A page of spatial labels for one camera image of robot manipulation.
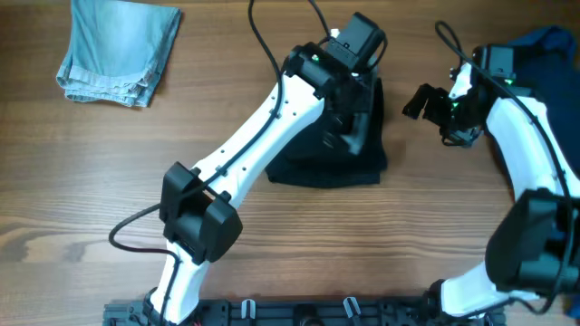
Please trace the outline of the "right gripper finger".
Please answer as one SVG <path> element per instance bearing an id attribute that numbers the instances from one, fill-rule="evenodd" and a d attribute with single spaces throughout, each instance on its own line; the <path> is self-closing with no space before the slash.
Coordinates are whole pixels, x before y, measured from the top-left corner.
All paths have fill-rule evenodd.
<path id="1" fill-rule="evenodd" d="M 417 120 L 421 115 L 421 112 L 423 111 L 424 107 L 425 102 L 410 101 L 404 106 L 401 113 L 411 119 Z"/>
<path id="2" fill-rule="evenodd" d="M 410 100 L 411 105 L 425 105 L 434 94 L 435 88 L 428 83 L 423 83 Z"/>

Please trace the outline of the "black garment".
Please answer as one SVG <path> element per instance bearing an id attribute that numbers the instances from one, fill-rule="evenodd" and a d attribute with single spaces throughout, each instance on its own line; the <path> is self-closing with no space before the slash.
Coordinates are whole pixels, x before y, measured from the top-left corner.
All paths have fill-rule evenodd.
<path id="1" fill-rule="evenodd" d="M 382 144 L 384 95 L 382 80 L 374 86 L 367 139 L 359 154 L 330 148 L 333 116 L 327 112 L 297 134 L 266 167 L 272 183 L 299 187 L 338 188 L 374 185 L 388 167 Z"/>

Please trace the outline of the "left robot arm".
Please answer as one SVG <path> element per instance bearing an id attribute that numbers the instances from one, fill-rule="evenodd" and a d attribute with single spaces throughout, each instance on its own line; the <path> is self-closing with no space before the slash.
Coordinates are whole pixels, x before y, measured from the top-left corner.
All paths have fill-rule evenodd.
<path id="1" fill-rule="evenodd" d="M 180 325 L 196 310 L 210 264 L 242 230 L 238 209 L 261 174 L 300 187 L 376 183 L 382 149 L 377 63 L 385 32 L 362 14 L 319 43 L 296 46 L 278 67 L 269 98 L 219 149 L 165 174 L 159 217 L 167 262 L 144 312 Z"/>

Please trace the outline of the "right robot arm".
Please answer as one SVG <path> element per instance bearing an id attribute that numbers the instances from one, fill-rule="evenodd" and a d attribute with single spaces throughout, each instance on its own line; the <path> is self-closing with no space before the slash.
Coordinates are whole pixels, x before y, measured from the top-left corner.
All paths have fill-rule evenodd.
<path id="1" fill-rule="evenodd" d="M 442 141 L 495 142 L 514 204 L 484 260 L 436 283 L 439 315 L 480 318 L 512 302 L 550 306 L 579 291 L 579 74 L 563 46 L 486 44 L 464 58 L 450 90 L 422 84 L 404 115 Z"/>

